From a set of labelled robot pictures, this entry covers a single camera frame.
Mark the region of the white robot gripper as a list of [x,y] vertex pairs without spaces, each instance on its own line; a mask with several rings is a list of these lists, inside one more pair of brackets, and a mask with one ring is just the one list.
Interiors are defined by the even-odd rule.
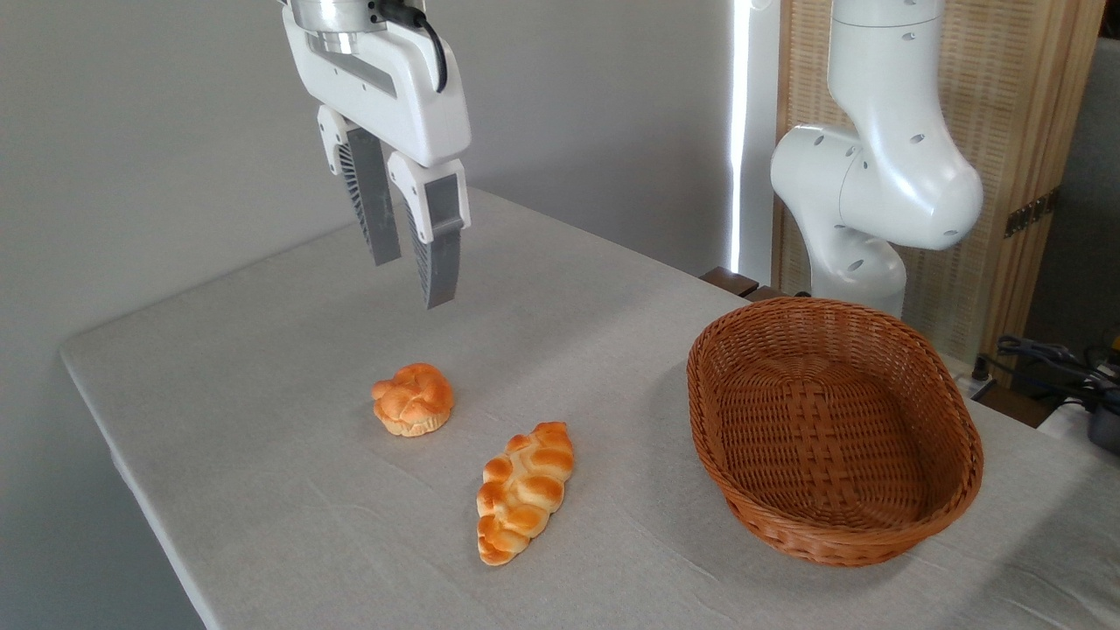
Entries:
[[[325,104],[317,113],[325,159],[346,185],[374,263],[401,256],[389,175],[409,211],[424,307],[451,302],[461,231],[472,226],[464,166],[455,159],[472,143],[472,123],[451,45],[444,43],[448,77],[439,93],[428,33],[389,24],[383,31],[360,33],[355,53],[336,53],[304,31],[289,8],[283,24],[297,75]],[[377,138],[396,148],[388,167]]]

